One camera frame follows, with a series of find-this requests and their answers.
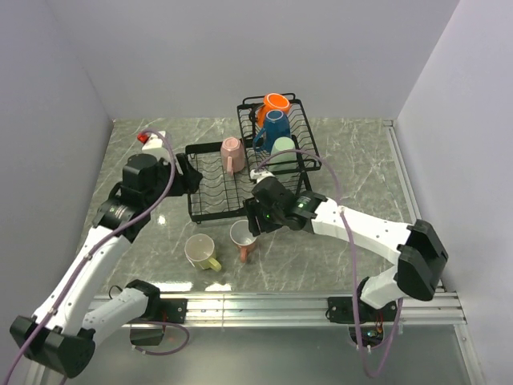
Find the coral pink mug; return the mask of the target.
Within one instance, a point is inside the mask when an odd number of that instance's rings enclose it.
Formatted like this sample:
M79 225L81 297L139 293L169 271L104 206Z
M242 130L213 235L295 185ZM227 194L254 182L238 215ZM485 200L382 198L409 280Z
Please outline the coral pink mug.
M246 263L249 254L256 248L257 240L249 231L248 221L236 221L230 228L230 238L234 245L239 249L240 261Z

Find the light pink mug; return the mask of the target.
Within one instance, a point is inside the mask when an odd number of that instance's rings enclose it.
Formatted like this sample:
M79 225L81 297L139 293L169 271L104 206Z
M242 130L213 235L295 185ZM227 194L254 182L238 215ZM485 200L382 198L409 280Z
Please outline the light pink mug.
M230 176L244 169L244 146L236 137L231 136L223 140L220 155L224 170Z

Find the green cup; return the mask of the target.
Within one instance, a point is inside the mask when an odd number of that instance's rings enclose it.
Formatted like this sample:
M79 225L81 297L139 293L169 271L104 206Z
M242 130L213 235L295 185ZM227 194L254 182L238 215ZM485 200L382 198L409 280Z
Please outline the green cup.
M279 152L295 148L294 141L282 136L274 141L271 155L275 157L269 162L269 171L282 183L289 181L297 168L297 154L286 152L279 155Z

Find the blue mug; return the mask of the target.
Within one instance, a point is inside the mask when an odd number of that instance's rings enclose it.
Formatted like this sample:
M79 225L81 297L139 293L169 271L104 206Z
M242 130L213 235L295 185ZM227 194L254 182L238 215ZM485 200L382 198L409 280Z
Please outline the blue mug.
M275 141L281 137L290 137L288 116L281 110L270 110L266 113L263 127L252 141L256 152L272 151Z

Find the orange mug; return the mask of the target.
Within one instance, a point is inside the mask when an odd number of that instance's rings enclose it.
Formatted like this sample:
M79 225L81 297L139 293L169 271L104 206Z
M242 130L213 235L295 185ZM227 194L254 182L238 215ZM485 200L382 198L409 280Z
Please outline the orange mug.
M263 104L256 111L256 123L262 128L267 113L272 110L284 112L286 115L289 113L291 103L284 95L279 93L269 93L265 95Z

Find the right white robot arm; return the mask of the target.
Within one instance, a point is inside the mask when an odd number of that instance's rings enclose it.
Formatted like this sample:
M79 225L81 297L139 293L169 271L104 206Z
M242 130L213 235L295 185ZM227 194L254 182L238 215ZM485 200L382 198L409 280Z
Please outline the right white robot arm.
M388 221L315 192L295 195L271 172L253 171L250 177L256 184L244 206L253 236L286 227L354 243L391 264L385 272L357 285L353 311L358 318L370 320L399 298L433 299L448 252L430 222Z

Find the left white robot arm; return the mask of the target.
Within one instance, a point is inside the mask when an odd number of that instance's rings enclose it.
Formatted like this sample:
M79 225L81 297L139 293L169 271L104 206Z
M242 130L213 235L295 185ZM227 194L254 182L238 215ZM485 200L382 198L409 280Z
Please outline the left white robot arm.
M183 153L174 162L149 154L131 156L61 282L30 317L18 316L11 324L19 355L72 379L123 324L135 319L162 321L160 289L141 280L129 282L116 298L95 310L89 305L151 220L151 211L166 197L195 192L202 177Z

